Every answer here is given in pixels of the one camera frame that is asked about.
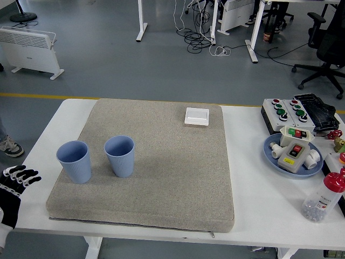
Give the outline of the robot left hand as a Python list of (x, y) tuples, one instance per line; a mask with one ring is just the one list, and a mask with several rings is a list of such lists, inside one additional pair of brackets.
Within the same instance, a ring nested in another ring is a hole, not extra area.
[(38, 171), (25, 165), (6, 168), (1, 172), (1, 252), (7, 235), (16, 227), (20, 209), (20, 195), (31, 184), (40, 181)]

